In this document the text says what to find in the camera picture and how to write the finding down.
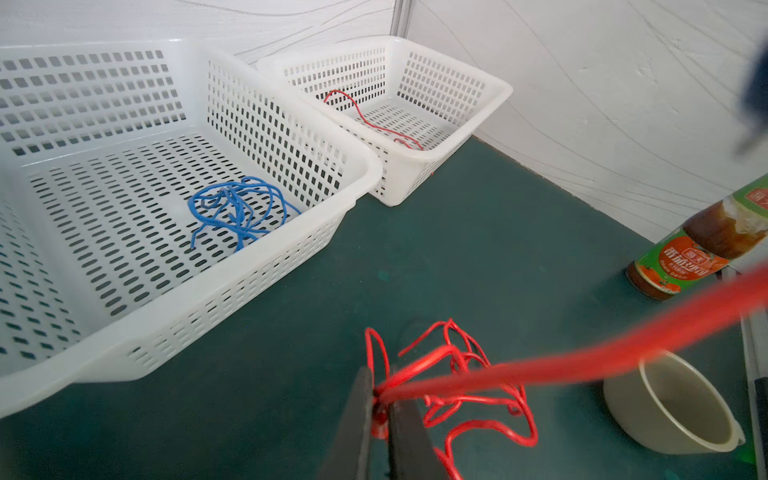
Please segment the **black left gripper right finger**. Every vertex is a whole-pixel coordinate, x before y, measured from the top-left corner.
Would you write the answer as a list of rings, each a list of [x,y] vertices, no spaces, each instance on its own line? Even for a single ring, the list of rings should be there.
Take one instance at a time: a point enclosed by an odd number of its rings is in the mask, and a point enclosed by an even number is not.
[[[413,400],[393,403],[388,410],[389,478],[448,479]]]

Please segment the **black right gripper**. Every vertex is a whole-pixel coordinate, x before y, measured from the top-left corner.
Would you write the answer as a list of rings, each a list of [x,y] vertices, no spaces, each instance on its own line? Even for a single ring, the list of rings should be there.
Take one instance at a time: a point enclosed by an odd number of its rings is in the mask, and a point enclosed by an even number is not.
[[[740,109],[747,120],[747,131],[734,154],[746,156],[767,136],[767,42],[753,63],[741,95]]]

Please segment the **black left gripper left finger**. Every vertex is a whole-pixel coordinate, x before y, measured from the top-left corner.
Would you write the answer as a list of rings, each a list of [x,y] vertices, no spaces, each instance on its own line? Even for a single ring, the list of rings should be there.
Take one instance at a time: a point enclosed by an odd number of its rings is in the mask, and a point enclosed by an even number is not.
[[[318,479],[369,478],[373,404],[373,374],[363,366],[355,377],[331,447],[318,469]]]

